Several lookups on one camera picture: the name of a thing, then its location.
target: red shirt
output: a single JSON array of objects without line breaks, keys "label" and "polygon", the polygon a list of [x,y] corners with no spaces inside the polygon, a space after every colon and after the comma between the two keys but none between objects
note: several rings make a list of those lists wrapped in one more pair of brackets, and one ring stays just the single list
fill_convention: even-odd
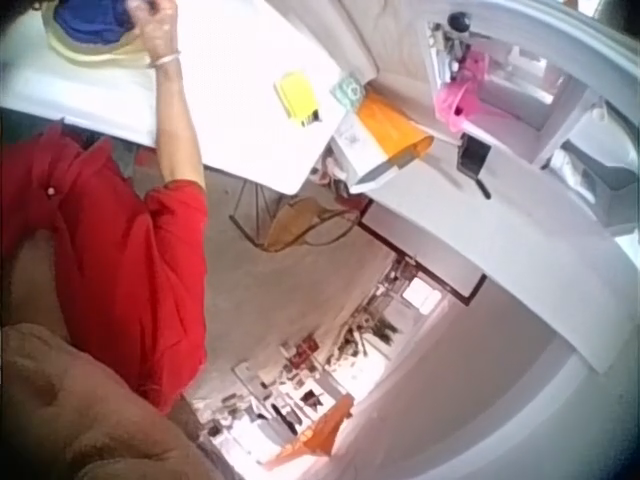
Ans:
[{"label": "red shirt", "polygon": [[61,129],[3,147],[2,257],[50,231],[71,342],[166,412],[205,359],[204,190],[174,181],[143,200],[108,139],[85,151]]}]

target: bracelet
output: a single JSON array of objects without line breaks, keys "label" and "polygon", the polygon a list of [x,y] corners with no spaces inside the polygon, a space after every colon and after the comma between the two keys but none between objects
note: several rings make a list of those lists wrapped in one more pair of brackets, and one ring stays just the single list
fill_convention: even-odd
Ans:
[{"label": "bracelet", "polygon": [[165,57],[161,57],[155,62],[151,62],[149,64],[150,68],[158,68],[160,65],[164,65],[169,62],[173,62],[174,60],[180,58],[180,52],[172,53],[171,55],[167,55]]}]

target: hair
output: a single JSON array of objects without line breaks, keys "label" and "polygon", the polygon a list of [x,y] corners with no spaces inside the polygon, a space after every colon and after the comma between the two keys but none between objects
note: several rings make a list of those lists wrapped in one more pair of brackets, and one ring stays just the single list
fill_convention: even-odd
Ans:
[{"label": "hair", "polygon": [[43,3],[51,1],[53,0],[3,0],[0,13],[0,35],[29,10],[39,10]]}]

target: blue cloth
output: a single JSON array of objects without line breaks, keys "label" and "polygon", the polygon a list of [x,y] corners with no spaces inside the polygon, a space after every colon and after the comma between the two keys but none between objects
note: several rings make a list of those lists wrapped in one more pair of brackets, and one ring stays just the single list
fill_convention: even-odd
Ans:
[{"label": "blue cloth", "polygon": [[133,29],[125,1],[61,0],[53,18],[71,40],[90,45],[111,45]]}]

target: gray floor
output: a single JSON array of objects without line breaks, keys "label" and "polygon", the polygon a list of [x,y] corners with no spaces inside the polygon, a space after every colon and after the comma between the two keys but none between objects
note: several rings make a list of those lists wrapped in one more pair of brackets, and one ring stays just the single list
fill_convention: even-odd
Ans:
[{"label": "gray floor", "polygon": [[[160,182],[157,172],[146,168],[136,169],[134,180],[140,193]],[[260,252],[227,218],[241,181],[214,172],[207,172],[206,181],[209,358],[188,392],[203,421],[223,397],[243,392],[231,371],[237,363],[248,360],[270,381],[283,364],[278,349],[283,341],[295,342],[315,330],[326,349],[393,256],[357,228],[329,247]],[[305,189],[323,196],[315,186]],[[248,218],[252,206],[252,200],[243,202],[240,216]]]}]

